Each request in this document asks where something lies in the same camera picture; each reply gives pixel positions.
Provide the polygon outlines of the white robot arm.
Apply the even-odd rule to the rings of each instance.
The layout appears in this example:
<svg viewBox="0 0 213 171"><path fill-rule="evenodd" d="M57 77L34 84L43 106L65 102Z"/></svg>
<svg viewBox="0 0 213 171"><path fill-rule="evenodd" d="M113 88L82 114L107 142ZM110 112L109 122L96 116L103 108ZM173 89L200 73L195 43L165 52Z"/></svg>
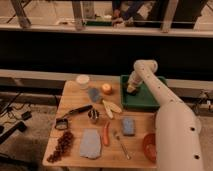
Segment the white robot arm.
<svg viewBox="0 0 213 171"><path fill-rule="evenodd" d="M127 91L144 82L160 105L155 120L157 171L204 171L199 125L192 109L162 83L155 60L136 60Z"/></svg>

